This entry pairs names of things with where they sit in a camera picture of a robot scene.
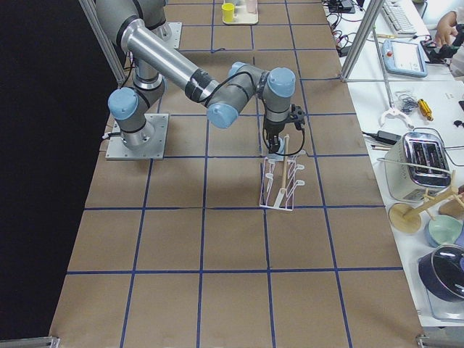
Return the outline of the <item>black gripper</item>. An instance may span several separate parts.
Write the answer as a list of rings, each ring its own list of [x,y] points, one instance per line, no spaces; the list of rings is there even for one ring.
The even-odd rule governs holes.
[[[274,149],[280,149],[281,141],[279,134],[284,130],[285,124],[282,122],[265,121],[263,127],[263,137],[266,141],[265,144],[268,151],[273,152]]]

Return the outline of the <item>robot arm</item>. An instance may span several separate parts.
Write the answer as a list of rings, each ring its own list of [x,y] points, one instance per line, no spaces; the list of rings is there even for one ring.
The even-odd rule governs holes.
[[[120,144],[134,159],[157,158],[162,126],[146,111],[160,99],[171,80],[186,97],[207,108],[207,119],[218,128],[229,127],[249,100],[256,96],[265,108],[264,137],[270,153],[283,153],[279,138],[289,123],[301,130],[302,110],[291,103],[296,77],[292,70],[271,71],[236,62],[228,77],[217,82],[165,41],[165,1],[97,1],[96,16],[108,39],[133,56],[133,85],[111,93],[108,107],[120,129]]]

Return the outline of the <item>person hand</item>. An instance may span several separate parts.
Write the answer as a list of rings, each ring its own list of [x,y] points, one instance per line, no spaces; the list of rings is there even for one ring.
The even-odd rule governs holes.
[[[437,46],[451,45],[457,36],[457,14],[454,11],[446,13],[436,27],[435,42]]]

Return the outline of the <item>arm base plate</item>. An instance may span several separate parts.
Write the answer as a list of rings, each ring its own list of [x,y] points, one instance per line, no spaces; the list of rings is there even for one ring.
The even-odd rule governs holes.
[[[107,144],[107,160],[163,160],[169,114],[146,113],[145,126],[136,133],[120,130],[115,121]]]
[[[182,23],[165,22],[152,32],[160,37],[169,47],[179,49],[181,42]]]

